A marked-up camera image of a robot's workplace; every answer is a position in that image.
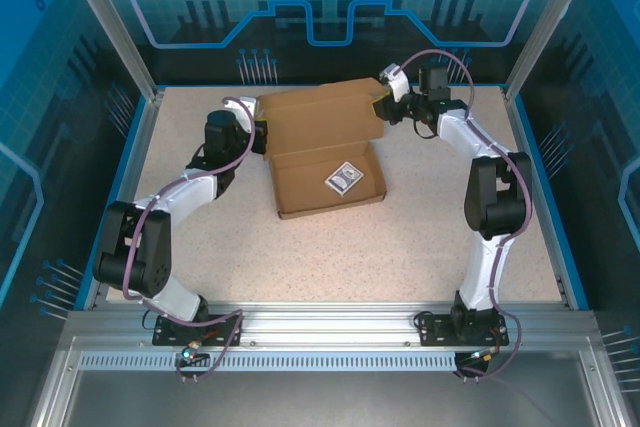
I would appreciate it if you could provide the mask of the brown cardboard box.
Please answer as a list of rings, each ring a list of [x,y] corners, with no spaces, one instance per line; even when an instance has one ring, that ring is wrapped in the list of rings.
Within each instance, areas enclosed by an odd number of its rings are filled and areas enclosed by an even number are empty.
[[[372,101],[384,93],[377,80],[362,78],[258,98],[280,219],[384,200],[387,185],[372,144],[384,135]],[[364,178],[341,197],[324,181],[346,161]]]

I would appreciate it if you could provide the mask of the blue playing card deck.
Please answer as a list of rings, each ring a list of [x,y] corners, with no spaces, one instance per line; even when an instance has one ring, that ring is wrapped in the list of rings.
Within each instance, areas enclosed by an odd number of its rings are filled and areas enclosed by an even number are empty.
[[[324,184],[343,197],[363,178],[364,173],[346,161],[325,179]]]

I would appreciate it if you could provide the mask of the left aluminium side rail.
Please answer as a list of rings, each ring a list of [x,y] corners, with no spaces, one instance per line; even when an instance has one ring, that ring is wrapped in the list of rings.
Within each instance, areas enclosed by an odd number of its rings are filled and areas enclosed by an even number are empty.
[[[163,93],[164,90],[161,89],[159,97],[154,101],[147,100],[144,97],[140,98],[105,207],[108,207],[116,200],[131,201],[134,198],[156,123],[158,110],[162,102]],[[103,211],[88,258],[85,274],[76,296],[73,307],[74,311],[91,310],[96,299],[99,284],[93,277],[93,266],[98,256],[105,215],[106,211]]]

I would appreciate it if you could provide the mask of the aluminium side rail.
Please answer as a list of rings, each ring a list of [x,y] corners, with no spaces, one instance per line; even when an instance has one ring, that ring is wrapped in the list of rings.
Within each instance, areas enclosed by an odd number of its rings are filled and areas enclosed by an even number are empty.
[[[555,201],[532,124],[519,96],[505,100],[506,113],[518,148],[532,163],[532,199],[538,230],[542,234],[562,302],[567,309],[582,308],[581,283],[575,288],[575,261]]]
[[[105,207],[108,207],[116,200],[131,201],[134,198],[156,123],[158,110],[162,102],[163,93],[164,90],[161,89],[159,97],[154,101],[147,100],[144,97],[140,98]],[[93,277],[93,266],[98,256],[105,215],[106,211],[103,211],[88,258],[85,274],[76,296],[73,307],[74,311],[91,310],[96,299],[99,284]]]

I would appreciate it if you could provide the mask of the right aluminium side rail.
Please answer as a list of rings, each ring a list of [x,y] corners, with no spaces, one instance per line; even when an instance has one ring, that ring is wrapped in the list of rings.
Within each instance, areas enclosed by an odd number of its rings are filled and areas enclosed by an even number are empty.
[[[538,230],[542,234],[562,302],[567,309],[582,308],[581,283],[575,288],[575,261],[555,201],[532,124],[519,96],[505,100],[506,113],[518,148],[532,163],[532,199]]]

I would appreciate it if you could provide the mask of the right aluminium frame post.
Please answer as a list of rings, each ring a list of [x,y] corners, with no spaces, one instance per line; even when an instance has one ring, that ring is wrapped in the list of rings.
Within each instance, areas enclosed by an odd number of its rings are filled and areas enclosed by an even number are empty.
[[[515,102],[516,96],[531,74],[572,1],[548,0],[505,84],[504,98],[507,104]]]

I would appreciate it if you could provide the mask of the aluminium frame post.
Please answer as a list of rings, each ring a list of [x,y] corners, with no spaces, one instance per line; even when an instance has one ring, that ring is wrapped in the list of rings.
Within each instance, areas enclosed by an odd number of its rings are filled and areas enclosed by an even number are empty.
[[[531,74],[572,1],[548,0],[505,84],[504,98],[507,104],[515,102],[516,96]]]
[[[124,67],[146,100],[155,102],[159,89],[112,0],[86,0]]]

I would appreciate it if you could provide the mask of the left aluminium frame post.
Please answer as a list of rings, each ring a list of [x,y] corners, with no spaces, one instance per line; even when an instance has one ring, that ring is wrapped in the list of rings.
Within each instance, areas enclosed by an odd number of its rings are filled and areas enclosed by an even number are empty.
[[[159,89],[112,0],[86,0],[124,67],[146,100],[155,102]]]

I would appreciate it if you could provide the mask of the aluminium mounting rail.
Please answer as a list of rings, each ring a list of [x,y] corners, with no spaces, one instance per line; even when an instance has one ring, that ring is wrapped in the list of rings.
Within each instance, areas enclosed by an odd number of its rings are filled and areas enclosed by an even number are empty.
[[[522,330],[525,352],[578,351],[600,344],[595,315],[560,303],[509,303],[515,315],[507,329]],[[448,313],[446,302],[213,302],[215,314],[244,312],[240,347],[253,351],[417,350],[412,319],[420,311]],[[143,309],[135,303],[106,303],[67,317],[59,346],[76,350],[144,350],[151,334],[143,329]]]

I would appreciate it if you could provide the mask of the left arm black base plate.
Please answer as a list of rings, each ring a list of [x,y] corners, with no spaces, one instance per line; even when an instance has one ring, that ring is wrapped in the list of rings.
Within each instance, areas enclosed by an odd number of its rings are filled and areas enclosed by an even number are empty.
[[[236,315],[225,322],[207,327],[186,327],[158,316],[155,320],[152,345],[186,347],[192,341],[200,341],[204,347],[223,347],[238,318]]]

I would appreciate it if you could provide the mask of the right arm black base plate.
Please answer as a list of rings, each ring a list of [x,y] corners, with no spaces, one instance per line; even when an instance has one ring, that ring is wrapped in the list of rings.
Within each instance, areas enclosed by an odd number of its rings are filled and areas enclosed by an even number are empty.
[[[506,322],[495,309],[480,314],[435,314],[422,311],[414,315],[422,347],[508,346]]]

